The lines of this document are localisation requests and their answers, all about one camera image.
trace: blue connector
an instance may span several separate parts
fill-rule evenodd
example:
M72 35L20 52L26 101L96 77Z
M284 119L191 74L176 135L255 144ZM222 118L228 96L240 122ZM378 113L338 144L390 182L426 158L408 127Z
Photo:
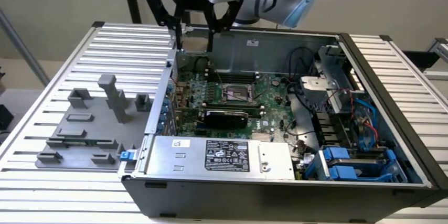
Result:
M343 159L350 159L350 154L346 148L343 147L328 147L324 149L324 157L326 160L336 159L336 158L343 158Z
M355 169L351 166L335 165L330 168L330 177L332 180L358 180Z
M120 161L134 161L135 152L122 152Z

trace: aluminum extrusion table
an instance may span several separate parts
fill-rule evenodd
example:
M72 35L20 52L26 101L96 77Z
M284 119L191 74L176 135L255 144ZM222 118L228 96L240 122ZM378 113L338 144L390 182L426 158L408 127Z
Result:
M8 140L0 146L0 223L198 222L148 219L140 214L115 172L88 170L74 172L70 169L38 169L35 166L36 154L46 147L46 138L52 135L68 109L67 96L72 88L88 88L92 96L106 96L96 81L103 73L115 73L116 86L124 90L127 97L135 97L136 93L155 96L160 69L167 52L172 48L170 38L168 30L152 25L106 23L103 27L94 26L90 29ZM414 94L418 94L416 97L424 104L418 108L442 110L439 103L426 103L440 99L438 92L431 89L431 83L419 79L422 76L414 72L400 51L395 50L395 44L384 42L378 36L354 35L352 38L392 97L398 99L403 112L412 115L412 110L419 105L414 101ZM404 71L400 78L387 78L388 75L380 74L388 70L375 63L379 57L387 57L392 62L388 64L395 67L391 72ZM407 83L407 87L411 88L408 93L407 90L398 90L403 89L399 87L400 83ZM446 117L428 119L448 124ZM424 127L422 133L424 135L428 133ZM448 139L430 136L423 140L448 174ZM202 222L239 223L238 220L203 220ZM443 224L447 222L448 199L424 209L403 209L379 223Z

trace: capacitor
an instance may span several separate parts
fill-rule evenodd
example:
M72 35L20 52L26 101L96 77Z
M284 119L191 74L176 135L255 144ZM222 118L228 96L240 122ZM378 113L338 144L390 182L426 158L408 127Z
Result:
M164 98L164 99L163 99L163 103L162 103L162 104L163 104L163 106L167 106L167 105L170 104L170 100L168 100L168 98Z
M159 116L159 122L164 122L167 120L167 116L166 115L160 115Z
M280 82L279 82L278 80L274 80L274 81L271 82L271 85L272 85L274 87L279 87L279 86L280 86Z
M168 112L168 106L163 106L162 110L160 110L160 113L167 113L167 112Z
M164 128L164 123L162 122L162 123L158 124L158 129L156 129L158 132L162 132L163 128Z

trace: gray pillar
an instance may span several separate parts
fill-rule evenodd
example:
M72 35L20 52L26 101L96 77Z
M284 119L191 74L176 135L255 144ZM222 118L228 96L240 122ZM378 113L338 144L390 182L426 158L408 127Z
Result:
M35 72L40 82L43 83L44 86L48 85L50 83L50 78L46 74L46 71L43 69L43 67L40 66L36 58L34 57L34 55L31 54L24 42L20 39L19 34L16 33L16 30L12 27L12 24L10 23L10 20L4 14L4 12L2 11L0 8L0 26L3 28L3 30L6 31L12 44L15 45L19 53L22 54L24 60L27 61L31 70Z

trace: motherboard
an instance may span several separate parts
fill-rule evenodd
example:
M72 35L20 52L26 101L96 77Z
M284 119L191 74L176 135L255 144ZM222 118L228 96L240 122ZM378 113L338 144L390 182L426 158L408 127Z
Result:
M287 86L287 79L275 74L214 77L182 72L176 89L179 136L283 142L288 136L282 129L294 120ZM207 120L207 116L223 112L232 114ZM236 121L230 123L232 115Z

